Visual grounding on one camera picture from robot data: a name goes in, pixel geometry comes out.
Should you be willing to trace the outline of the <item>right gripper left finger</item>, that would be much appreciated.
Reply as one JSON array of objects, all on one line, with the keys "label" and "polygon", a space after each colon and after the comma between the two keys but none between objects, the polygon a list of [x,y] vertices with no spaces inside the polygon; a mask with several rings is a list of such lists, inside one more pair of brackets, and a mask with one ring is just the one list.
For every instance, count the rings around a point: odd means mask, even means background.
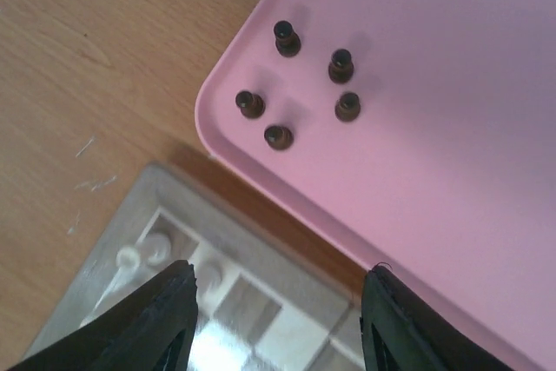
[{"label": "right gripper left finger", "polygon": [[194,267],[162,272],[13,370],[186,370],[198,318]]}]

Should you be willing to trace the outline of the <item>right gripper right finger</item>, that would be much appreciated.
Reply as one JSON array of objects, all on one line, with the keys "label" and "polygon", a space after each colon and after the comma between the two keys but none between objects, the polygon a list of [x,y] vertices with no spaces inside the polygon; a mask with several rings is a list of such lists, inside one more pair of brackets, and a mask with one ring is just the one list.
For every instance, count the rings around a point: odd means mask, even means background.
[{"label": "right gripper right finger", "polygon": [[361,343],[367,370],[528,370],[530,359],[442,295],[414,292],[385,262],[367,272]]}]

